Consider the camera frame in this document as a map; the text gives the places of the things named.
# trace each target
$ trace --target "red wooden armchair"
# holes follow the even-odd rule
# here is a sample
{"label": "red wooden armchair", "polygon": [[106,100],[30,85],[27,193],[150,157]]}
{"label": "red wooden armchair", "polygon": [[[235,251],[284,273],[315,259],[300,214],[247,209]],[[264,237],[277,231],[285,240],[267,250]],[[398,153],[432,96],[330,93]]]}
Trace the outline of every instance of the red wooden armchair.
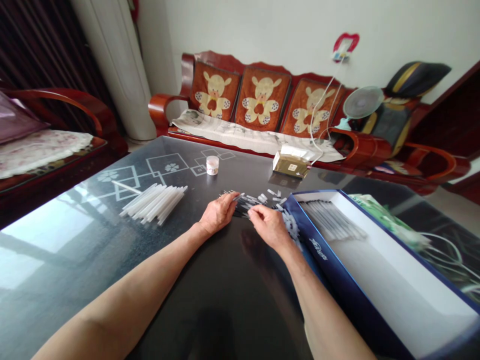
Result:
{"label": "red wooden armchair", "polygon": [[[231,55],[217,54],[212,51],[205,51],[197,54],[184,53],[181,59],[182,83],[180,94],[155,94],[150,100],[148,109],[150,117],[152,118],[156,126],[157,136],[169,136],[173,138],[184,139],[196,143],[217,146],[225,149],[231,149],[270,158],[272,158],[272,156],[269,154],[256,153],[250,150],[244,150],[235,146],[226,145],[218,141],[212,141],[200,136],[194,136],[192,134],[179,131],[179,129],[175,126],[170,126],[166,116],[166,109],[170,102],[174,100],[182,100],[188,103],[188,107],[190,109],[199,109],[198,104],[195,104],[191,100],[191,92],[194,84],[195,75],[194,70],[198,62],[239,75],[244,74],[244,71],[247,67],[255,67],[258,69],[287,74],[291,76],[290,89],[284,106],[282,119],[279,126],[277,127],[278,132],[282,132],[282,129],[285,128],[290,103],[292,102],[292,99],[294,97],[294,91],[297,88],[299,82],[302,79],[308,79],[318,83],[327,84],[331,79],[330,76],[321,76],[311,72],[301,75],[292,75],[282,66],[273,66],[265,64],[263,62],[256,62],[250,65],[245,65]],[[332,82],[332,85],[338,86],[340,85],[340,83],[335,79]],[[354,90],[355,89],[347,88],[345,93],[341,97],[340,102],[335,107],[334,112],[332,113],[332,126],[336,126],[337,124],[339,124],[340,119],[344,117],[344,114],[341,111],[341,109],[343,108],[343,103]],[[235,108],[238,107],[239,104],[233,103],[232,106],[233,112],[235,112]],[[330,128],[330,133],[332,139],[335,140],[333,146],[345,156],[345,159],[328,163],[317,161],[314,166],[327,170],[351,173],[359,176],[369,176],[375,179],[407,185],[419,194],[426,195],[432,193],[433,191],[435,191],[438,184],[460,177],[466,174],[466,172],[470,168],[468,162],[465,159],[452,156],[446,151],[442,151],[436,148],[428,148],[422,145],[406,143],[404,144],[405,151],[402,150],[402,153],[399,154],[399,159],[403,159],[405,163],[420,168],[424,166],[425,163],[430,159],[434,159],[438,162],[438,166],[426,166],[425,171],[422,171],[423,176],[405,176],[401,174],[374,172],[372,171],[373,168],[381,165],[385,160],[389,159],[392,154],[391,146],[386,140],[357,131],[345,131],[337,128]],[[415,150],[411,154],[409,154],[409,151],[407,150],[408,147],[413,147]],[[436,159],[431,155],[436,155],[440,157],[440,159]]]}
{"label": "red wooden armchair", "polygon": [[53,99],[71,104],[89,117],[94,125],[90,145],[60,161],[49,163],[28,173],[0,179],[0,229],[76,184],[114,163],[128,152],[125,140],[117,131],[112,111],[88,93],[67,89],[2,90],[11,99],[20,100],[39,119],[54,130],[69,128],[39,101]]}

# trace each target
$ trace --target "sofa armrest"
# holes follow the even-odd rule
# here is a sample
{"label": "sofa armrest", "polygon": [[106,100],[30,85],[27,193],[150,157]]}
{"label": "sofa armrest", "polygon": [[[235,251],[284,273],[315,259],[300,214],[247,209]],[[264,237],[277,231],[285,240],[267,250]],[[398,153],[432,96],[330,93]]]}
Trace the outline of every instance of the sofa armrest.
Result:
{"label": "sofa armrest", "polygon": [[108,141],[110,147],[123,156],[128,151],[127,142],[117,131],[117,122],[112,111],[101,100],[89,93],[70,88],[43,88],[29,90],[4,90],[5,94],[13,99],[25,101],[25,104],[33,110],[42,112],[46,110],[39,103],[38,99],[53,99],[71,104],[85,112],[93,122],[95,136]]}
{"label": "sofa armrest", "polygon": [[[347,137],[351,141],[350,153],[342,160],[342,168],[368,170],[380,165],[392,155],[390,144],[380,137],[336,127],[332,128],[331,132],[344,138]],[[339,140],[333,145],[337,149],[341,143]]]}
{"label": "sofa armrest", "polygon": [[155,94],[148,103],[148,112],[156,127],[156,136],[166,135],[169,131],[169,120],[167,119],[167,106],[173,100],[188,101],[189,98],[183,95]]}
{"label": "sofa armrest", "polygon": [[445,159],[447,165],[444,170],[425,177],[426,180],[433,183],[443,184],[450,180],[461,178],[468,173],[471,168],[470,161],[465,157],[452,155],[449,152],[436,147],[415,144],[412,142],[406,142],[403,146],[413,148],[413,151],[404,162],[414,168],[419,167],[425,157],[429,154],[436,154]]}

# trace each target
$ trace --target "electric fan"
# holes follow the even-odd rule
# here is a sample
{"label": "electric fan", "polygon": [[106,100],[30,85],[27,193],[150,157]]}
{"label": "electric fan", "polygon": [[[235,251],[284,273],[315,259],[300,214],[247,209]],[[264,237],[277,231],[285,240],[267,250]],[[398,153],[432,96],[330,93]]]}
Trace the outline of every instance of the electric fan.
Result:
{"label": "electric fan", "polygon": [[350,119],[362,119],[371,115],[379,108],[384,100],[384,92],[377,86],[361,87],[350,94],[343,103],[343,113],[346,115],[340,120],[337,129],[351,131]]}

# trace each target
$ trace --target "glass table top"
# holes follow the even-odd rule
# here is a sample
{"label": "glass table top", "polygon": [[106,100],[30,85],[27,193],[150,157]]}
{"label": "glass table top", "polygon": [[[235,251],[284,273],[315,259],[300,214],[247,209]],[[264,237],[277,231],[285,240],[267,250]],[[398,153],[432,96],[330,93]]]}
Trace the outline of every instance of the glass table top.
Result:
{"label": "glass table top", "polygon": [[[220,158],[216,176],[206,174],[210,155]],[[135,195],[111,180],[139,190],[153,183],[188,190],[158,227],[119,217]],[[405,186],[318,168],[299,180],[273,173],[270,158],[162,136],[0,232],[2,356],[33,356],[74,314],[198,221],[224,190],[258,196],[267,189],[282,197],[318,189],[371,194],[414,230],[454,243],[471,272],[442,273],[477,284],[479,239]],[[431,239],[451,253],[445,241]],[[194,255],[130,358],[184,359],[202,342],[228,344],[218,350],[224,358],[311,359],[287,269],[248,219],[234,217]]]}

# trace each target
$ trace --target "white wall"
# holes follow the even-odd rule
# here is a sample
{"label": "white wall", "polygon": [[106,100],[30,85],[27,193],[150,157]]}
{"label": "white wall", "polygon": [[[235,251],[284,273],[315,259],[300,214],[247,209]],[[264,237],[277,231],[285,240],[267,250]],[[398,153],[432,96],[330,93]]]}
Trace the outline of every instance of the white wall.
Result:
{"label": "white wall", "polygon": [[432,103],[480,60],[479,15],[479,0],[142,0],[138,28],[152,94],[180,91],[184,52],[332,75],[334,42],[350,32],[360,42],[344,84],[384,87],[407,62],[445,63]]}
{"label": "white wall", "polygon": [[476,158],[475,160],[473,160],[471,162],[471,169],[470,169],[469,172],[466,173],[465,176],[459,177],[455,180],[451,180],[451,181],[449,181],[449,183],[450,184],[456,184],[456,183],[458,183],[458,182],[460,182],[460,181],[462,181],[466,178],[471,177],[473,174],[476,174],[478,172],[480,172],[480,157]]}

